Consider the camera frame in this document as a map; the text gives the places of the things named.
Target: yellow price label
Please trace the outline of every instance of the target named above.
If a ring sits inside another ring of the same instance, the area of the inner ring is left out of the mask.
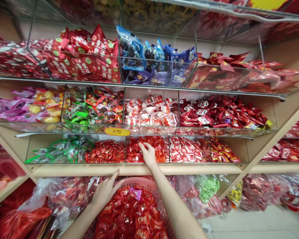
[[[288,0],[250,0],[251,7],[264,10],[276,10]]]
[[[114,128],[114,127],[105,128],[104,133],[108,135],[114,135],[114,136],[128,136],[131,134],[131,132],[127,129]]]

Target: floor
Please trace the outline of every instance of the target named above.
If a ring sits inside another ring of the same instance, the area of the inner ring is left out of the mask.
[[[281,206],[265,212],[231,210],[224,218],[199,221],[209,239],[299,239],[299,213]]]

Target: pink basket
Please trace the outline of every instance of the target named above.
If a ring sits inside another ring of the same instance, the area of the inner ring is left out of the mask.
[[[122,187],[125,187],[127,185],[129,185],[131,187],[134,187],[136,185],[140,186],[141,188],[143,188],[153,194],[155,201],[157,203],[157,208],[161,212],[161,217],[164,220],[164,225],[167,229],[168,236],[170,239],[174,239],[175,236],[174,236],[172,227],[169,224],[169,220],[167,218],[163,202],[162,202],[159,192],[157,190],[156,183],[150,179],[140,178],[140,177],[132,177],[132,178],[125,179],[125,182],[123,183]],[[91,226],[87,230],[87,232],[84,236],[84,239],[94,239],[95,224],[96,224],[96,220],[91,224]]]

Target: blue candy bag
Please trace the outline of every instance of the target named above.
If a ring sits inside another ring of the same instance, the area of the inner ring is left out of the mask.
[[[137,38],[137,36],[130,33],[120,25],[116,26],[116,31],[119,35],[119,42],[123,53],[124,70],[143,71],[145,69],[146,62],[142,59],[144,53],[141,41]]]

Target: wooden shelf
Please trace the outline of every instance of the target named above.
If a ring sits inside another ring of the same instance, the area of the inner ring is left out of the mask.
[[[297,173],[299,163],[258,163],[249,173]]]
[[[18,177],[16,180],[9,182],[8,185],[0,191],[0,203],[21,184],[23,184],[28,178],[29,176]]]
[[[195,165],[195,164],[165,164],[159,165],[165,175],[183,174],[240,174],[242,171],[237,165]],[[146,165],[127,164],[47,164],[41,165],[32,175],[35,177],[61,176],[109,176],[120,168],[122,176],[151,175]]]

